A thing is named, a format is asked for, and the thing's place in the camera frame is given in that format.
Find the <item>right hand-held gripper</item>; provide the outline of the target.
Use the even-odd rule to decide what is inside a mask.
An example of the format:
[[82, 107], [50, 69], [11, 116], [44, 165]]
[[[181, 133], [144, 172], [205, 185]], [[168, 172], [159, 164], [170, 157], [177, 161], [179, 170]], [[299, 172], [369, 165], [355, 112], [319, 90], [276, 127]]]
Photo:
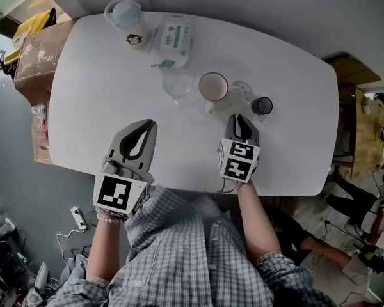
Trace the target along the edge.
[[227, 180], [248, 183], [259, 163], [259, 132], [241, 114], [229, 117], [218, 149], [220, 176]]

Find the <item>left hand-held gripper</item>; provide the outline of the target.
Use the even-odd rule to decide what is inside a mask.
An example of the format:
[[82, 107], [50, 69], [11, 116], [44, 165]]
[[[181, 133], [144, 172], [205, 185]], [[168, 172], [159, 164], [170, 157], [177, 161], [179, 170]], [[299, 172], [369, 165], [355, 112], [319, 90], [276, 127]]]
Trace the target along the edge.
[[157, 123], [152, 119], [130, 124], [114, 135], [95, 176], [93, 206], [99, 220], [125, 221], [147, 200], [154, 182], [149, 170], [156, 138]]

